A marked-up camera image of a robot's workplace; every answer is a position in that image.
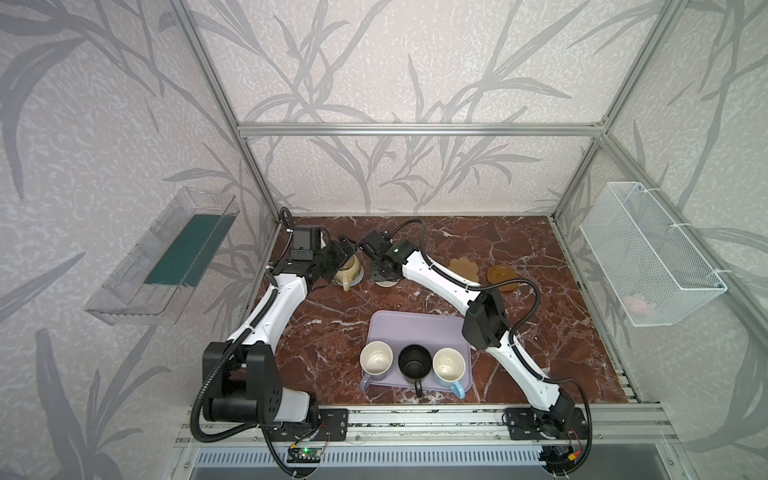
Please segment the beige ceramic mug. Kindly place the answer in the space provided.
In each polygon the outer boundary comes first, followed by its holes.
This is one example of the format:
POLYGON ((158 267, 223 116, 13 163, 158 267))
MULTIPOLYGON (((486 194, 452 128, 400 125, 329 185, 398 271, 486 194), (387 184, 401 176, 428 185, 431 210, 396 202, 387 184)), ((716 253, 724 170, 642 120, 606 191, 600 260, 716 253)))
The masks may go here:
POLYGON ((350 258, 350 259, 349 259, 349 260, 348 260, 348 261, 347 261, 347 262, 346 262, 346 263, 345 263, 345 264, 344 264, 344 265, 343 265, 343 266, 342 266, 342 267, 341 267, 341 268, 340 268, 340 269, 337 271, 337 273, 335 274, 335 276, 334 276, 334 278, 333 278, 333 281, 334 281, 334 283, 335 283, 335 284, 337 284, 337 285, 341 286, 341 285, 340 285, 340 283, 341 283, 341 280, 342 280, 342 278, 343 278, 344 276, 351 276, 351 277, 355 277, 355 276, 358 274, 358 272, 359 272, 360 270, 362 270, 362 271, 364 272, 364 269, 363 269, 363 267, 362 267, 362 263, 361 263, 361 260, 359 259, 359 257, 358 257, 356 254, 354 254, 354 255, 353 255, 353 256, 352 256, 352 257, 351 257, 351 258, 350 258))

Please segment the white patterned round coaster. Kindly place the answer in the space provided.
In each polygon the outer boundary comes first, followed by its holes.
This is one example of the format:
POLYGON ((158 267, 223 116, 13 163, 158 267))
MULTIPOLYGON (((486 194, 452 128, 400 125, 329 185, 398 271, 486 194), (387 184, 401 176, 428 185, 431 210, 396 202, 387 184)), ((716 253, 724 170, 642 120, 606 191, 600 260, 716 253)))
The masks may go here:
POLYGON ((383 288, 392 288, 396 286, 399 283, 399 281, 400 280, 380 280, 380 281, 375 281, 374 283, 383 288))

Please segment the blue-grey round coaster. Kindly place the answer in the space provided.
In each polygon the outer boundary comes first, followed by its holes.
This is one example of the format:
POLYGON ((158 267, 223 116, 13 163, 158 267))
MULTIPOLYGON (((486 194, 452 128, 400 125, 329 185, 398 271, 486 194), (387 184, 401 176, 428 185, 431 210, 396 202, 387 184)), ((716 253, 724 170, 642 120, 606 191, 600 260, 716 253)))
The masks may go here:
POLYGON ((364 272, 360 270, 355 277, 344 276, 341 280, 340 285, 345 290, 349 290, 351 287, 358 285, 363 280, 363 278, 364 278, 364 272))

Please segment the white mug purple handle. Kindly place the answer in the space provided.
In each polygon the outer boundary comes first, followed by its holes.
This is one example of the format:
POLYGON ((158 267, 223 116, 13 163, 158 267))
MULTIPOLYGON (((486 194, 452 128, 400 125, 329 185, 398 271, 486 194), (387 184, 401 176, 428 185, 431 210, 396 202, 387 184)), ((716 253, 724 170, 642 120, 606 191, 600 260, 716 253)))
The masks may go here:
POLYGON ((365 391, 373 382, 383 380, 392 367, 394 354, 391 347, 383 341, 368 343, 359 356, 363 372, 359 388, 365 391))

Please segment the black mug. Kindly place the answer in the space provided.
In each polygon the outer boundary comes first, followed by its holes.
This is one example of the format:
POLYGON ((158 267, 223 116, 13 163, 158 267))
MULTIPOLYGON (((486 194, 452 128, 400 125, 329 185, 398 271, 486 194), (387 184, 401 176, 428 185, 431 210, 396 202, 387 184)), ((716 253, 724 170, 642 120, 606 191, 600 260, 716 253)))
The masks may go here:
POLYGON ((405 379, 414 386, 416 397, 421 399, 423 380, 432 370, 432 356, 422 345, 405 346, 398 355, 398 368, 405 379))

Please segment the brown wooden round coaster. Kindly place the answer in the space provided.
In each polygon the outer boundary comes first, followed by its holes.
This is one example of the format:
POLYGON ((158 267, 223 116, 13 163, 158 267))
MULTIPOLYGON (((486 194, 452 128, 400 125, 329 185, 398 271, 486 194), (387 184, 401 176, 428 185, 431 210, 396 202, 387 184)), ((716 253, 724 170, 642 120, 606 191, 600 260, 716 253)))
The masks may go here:
MULTIPOLYGON (((510 266, 507 265, 494 265, 492 266, 486 275, 489 284, 503 283, 508 280, 518 278, 518 273, 510 266)), ((507 283, 505 285, 498 286, 500 292, 507 293, 513 292, 518 288, 517 283, 507 283)))

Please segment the white mug blue outside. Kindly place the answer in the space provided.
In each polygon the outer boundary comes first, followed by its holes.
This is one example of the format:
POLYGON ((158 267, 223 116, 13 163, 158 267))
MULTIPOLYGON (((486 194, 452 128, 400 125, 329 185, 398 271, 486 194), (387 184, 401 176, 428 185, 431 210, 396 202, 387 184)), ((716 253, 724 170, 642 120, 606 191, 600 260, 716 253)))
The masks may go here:
POLYGON ((458 350, 438 350, 433 356, 432 371, 439 385, 450 390, 459 399, 466 397, 466 391, 461 385, 461 379, 466 373, 466 362, 458 350))

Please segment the cork paw-shaped coaster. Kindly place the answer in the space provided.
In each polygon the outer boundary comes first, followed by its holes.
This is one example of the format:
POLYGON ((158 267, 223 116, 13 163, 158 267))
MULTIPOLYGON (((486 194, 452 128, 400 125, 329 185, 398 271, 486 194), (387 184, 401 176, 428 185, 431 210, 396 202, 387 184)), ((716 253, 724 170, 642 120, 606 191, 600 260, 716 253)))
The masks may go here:
POLYGON ((479 283, 479 267, 476 262, 467 257, 452 258, 448 269, 468 282, 479 283))

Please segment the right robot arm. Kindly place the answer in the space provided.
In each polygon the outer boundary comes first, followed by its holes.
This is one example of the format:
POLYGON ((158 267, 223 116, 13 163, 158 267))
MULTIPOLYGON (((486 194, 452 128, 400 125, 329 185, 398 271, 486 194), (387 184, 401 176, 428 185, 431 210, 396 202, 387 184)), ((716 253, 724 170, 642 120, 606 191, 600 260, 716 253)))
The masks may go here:
POLYGON ((498 286, 483 286, 447 270, 408 240, 394 242, 387 233, 371 231, 363 238, 360 250, 370 259, 375 280, 416 282, 464 316, 464 339, 474 349, 487 352, 507 371, 525 394, 537 428, 545 436, 555 438, 572 428, 576 402, 562 387, 566 381, 549 378, 516 336, 541 303, 535 282, 526 278, 512 280, 514 284, 531 287, 534 304, 522 319, 511 324, 498 286))

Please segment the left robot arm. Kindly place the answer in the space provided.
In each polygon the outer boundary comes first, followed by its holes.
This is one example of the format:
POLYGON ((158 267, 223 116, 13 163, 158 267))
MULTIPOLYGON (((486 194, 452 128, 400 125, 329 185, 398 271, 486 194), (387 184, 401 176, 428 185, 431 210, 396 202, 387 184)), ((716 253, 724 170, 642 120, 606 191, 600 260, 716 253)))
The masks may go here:
POLYGON ((195 440, 218 442, 253 428, 319 428, 315 397, 282 384, 275 351, 312 287, 331 281, 357 250, 345 235, 329 241, 322 236, 321 227, 292 227, 254 311, 226 341, 206 347, 189 421, 195 440))

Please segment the lavender tray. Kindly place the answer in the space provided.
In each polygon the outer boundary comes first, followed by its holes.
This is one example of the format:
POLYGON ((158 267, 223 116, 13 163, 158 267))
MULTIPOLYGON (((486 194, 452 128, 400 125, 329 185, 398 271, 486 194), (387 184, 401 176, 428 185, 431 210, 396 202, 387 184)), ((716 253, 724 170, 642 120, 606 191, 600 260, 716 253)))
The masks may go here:
POLYGON ((465 372, 458 380, 460 389, 451 387, 438 379, 432 372, 423 381, 425 391, 449 392, 456 395, 469 392, 473 385, 471 347, 462 335, 463 319, 455 316, 440 316, 420 313, 380 310, 371 317, 366 344, 376 341, 386 343, 393 352, 393 360, 385 375, 371 376, 364 367, 360 387, 369 386, 412 388, 397 366, 397 356, 410 344, 425 347, 432 356, 439 350, 451 348, 458 351, 465 362, 465 372))

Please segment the green circuit board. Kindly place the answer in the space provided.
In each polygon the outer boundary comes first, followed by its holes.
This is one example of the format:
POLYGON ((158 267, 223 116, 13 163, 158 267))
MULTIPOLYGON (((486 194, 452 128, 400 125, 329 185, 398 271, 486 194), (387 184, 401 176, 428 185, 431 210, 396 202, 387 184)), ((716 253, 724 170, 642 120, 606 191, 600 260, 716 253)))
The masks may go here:
POLYGON ((287 462, 289 464, 317 464, 321 462, 325 451, 325 446, 292 444, 287 450, 287 462))

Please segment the pink object in basket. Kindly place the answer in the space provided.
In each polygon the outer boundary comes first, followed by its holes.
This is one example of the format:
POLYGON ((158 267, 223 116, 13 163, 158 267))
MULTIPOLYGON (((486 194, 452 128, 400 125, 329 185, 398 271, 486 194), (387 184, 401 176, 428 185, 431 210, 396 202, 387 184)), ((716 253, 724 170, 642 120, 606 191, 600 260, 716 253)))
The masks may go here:
POLYGON ((624 296, 622 302, 627 312, 632 316, 646 316, 652 314, 656 307, 653 302, 648 301, 646 297, 640 293, 624 296))

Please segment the clear plastic wall bin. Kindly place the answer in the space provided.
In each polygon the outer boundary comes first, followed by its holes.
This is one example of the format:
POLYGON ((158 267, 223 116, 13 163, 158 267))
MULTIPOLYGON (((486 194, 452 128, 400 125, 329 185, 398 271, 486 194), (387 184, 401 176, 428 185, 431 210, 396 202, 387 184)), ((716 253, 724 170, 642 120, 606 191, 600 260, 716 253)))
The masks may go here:
POLYGON ((233 194, 181 188, 85 311, 111 326, 175 324, 239 212, 233 194))

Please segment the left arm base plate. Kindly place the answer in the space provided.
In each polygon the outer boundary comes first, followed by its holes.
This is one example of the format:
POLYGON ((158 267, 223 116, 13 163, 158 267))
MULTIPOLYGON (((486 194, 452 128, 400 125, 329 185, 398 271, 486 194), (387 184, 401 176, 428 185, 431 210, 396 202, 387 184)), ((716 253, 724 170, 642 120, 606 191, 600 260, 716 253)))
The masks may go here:
POLYGON ((349 410, 342 408, 320 408, 313 420, 304 423, 284 422, 269 427, 267 432, 273 442, 320 441, 343 442, 347 438, 349 410))

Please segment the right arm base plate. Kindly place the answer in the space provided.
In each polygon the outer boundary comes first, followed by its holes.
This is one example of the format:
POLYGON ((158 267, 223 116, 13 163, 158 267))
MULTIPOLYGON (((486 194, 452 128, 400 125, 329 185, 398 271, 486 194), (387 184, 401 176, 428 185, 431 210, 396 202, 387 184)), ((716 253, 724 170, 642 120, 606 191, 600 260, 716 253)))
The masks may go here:
POLYGON ((590 425, 585 412, 576 408, 564 424, 556 425, 547 413, 532 408, 509 407, 502 413, 502 424, 511 440, 565 441, 590 437, 590 425))

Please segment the aluminium mounting rail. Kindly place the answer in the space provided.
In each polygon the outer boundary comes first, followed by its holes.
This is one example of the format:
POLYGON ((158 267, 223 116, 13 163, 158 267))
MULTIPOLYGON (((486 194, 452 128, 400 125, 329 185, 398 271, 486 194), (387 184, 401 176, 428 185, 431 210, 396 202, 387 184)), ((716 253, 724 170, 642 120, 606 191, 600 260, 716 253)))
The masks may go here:
MULTIPOLYGON (((340 446, 556 445, 552 440, 511 440, 502 424, 503 405, 349 406, 349 427, 340 446)), ((591 406, 592 444, 679 444, 663 407, 653 403, 591 406)))

